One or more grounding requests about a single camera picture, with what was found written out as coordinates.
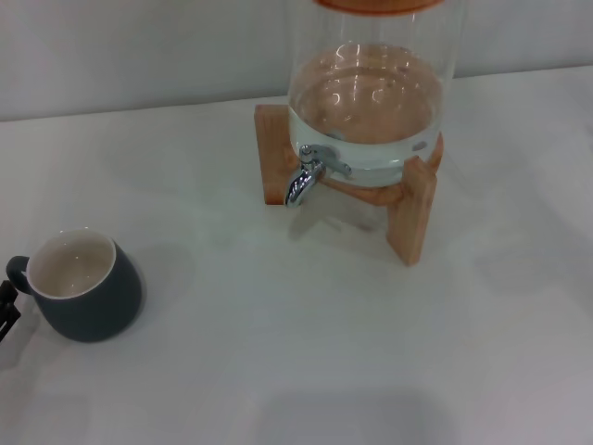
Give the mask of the black ceramic cup white inside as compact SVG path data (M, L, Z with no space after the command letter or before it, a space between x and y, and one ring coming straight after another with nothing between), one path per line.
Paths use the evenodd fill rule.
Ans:
M56 235L30 257L13 257L6 277L17 291L33 297L55 331L83 343L122 332L143 299L128 255L111 237L88 228Z

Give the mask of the chrome dispenser faucet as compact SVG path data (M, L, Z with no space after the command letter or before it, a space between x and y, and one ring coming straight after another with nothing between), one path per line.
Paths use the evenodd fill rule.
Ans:
M298 207L309 190L328 173L338 172L345 177L352 173L351 167L341 161L334 150L323 145L303 145L298 152L299 169L289 180L284 205Z

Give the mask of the wooden dispenser stand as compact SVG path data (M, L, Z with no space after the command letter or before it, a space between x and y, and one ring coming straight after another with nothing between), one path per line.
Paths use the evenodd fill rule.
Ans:
M300 171L289 140L288 106L257 105L254 122L265 203L283 205L289 179ZM321 179L321 183L368 204L387 208L387 242L403 263L415 265L423 251L443 152L444 141L438 137L427 161L414 157L404 162L403 177L398 184L364 188L332 179Z

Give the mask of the glass water dispenser jar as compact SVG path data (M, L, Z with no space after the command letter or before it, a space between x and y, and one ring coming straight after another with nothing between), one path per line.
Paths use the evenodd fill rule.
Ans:
M288 0L290 141L329 147L361 187L435 149L469 0Z

